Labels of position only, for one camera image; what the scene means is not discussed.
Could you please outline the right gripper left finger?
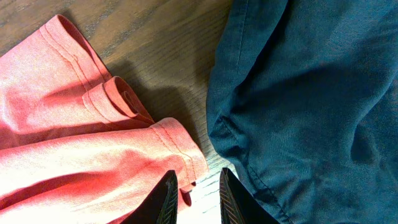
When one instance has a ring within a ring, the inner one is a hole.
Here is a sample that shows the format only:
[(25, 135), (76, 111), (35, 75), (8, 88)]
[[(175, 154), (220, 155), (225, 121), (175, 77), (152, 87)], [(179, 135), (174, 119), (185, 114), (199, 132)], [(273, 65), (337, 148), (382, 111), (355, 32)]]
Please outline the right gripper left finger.
[(121, 224), (176, 224), (178, 182), (174, 170), (168, 170), (146, 199)]

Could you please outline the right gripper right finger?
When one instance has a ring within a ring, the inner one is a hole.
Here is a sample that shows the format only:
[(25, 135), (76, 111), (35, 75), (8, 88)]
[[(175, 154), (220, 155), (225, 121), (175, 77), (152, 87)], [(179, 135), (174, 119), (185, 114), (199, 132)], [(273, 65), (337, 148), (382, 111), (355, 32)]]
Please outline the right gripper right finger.
[(220, 209), (222, 224), (279, 224), (226, 167), (220, 173)]

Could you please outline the red soccer t-shirt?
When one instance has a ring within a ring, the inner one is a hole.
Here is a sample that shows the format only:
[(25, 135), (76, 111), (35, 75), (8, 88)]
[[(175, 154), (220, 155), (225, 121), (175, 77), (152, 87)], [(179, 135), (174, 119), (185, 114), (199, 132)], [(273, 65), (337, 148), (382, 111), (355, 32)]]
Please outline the red soccer t-shirt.
[(66, 17), (1, 57), (2, 223), (119, 223), (169, 170), (187, 208), (201, 150), (176, 119), (154, 121)]

